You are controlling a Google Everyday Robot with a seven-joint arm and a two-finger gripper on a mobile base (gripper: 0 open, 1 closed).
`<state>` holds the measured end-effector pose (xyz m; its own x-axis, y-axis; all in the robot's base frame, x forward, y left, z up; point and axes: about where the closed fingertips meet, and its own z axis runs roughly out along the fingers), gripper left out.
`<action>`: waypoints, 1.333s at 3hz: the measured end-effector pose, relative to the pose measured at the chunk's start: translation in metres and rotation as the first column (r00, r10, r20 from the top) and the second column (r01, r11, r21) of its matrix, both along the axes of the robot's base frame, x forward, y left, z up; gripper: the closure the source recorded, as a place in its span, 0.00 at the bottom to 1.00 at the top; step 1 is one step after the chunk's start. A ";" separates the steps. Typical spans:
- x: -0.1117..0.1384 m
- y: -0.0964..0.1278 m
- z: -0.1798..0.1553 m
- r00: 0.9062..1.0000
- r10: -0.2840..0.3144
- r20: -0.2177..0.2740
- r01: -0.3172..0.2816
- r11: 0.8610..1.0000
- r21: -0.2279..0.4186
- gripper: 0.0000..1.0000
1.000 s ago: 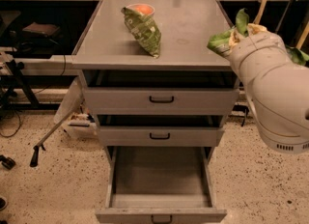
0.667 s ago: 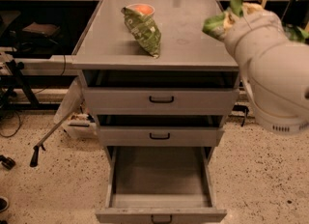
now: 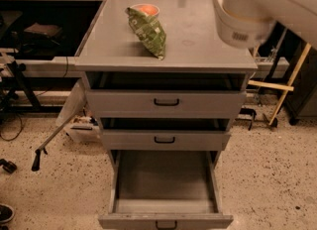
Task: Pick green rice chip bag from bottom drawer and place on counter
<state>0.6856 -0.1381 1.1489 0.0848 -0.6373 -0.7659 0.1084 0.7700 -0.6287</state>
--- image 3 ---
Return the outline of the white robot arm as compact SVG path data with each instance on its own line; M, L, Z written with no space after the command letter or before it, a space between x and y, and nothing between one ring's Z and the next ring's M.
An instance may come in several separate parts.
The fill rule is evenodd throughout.
M264 43L279 23L317 48L317 0L212 0L220 39L236 48Z

